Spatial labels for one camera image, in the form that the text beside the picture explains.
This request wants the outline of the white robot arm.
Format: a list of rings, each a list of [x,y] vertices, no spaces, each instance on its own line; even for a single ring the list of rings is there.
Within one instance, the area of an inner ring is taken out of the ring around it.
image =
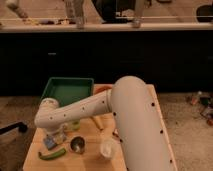
[[[66,122],[107,113],[114,115],[128,171],[178,171],[162,115],[138,77],[124,76],[111,89],[64,107],[45,98],[34,123],[56,133]]]

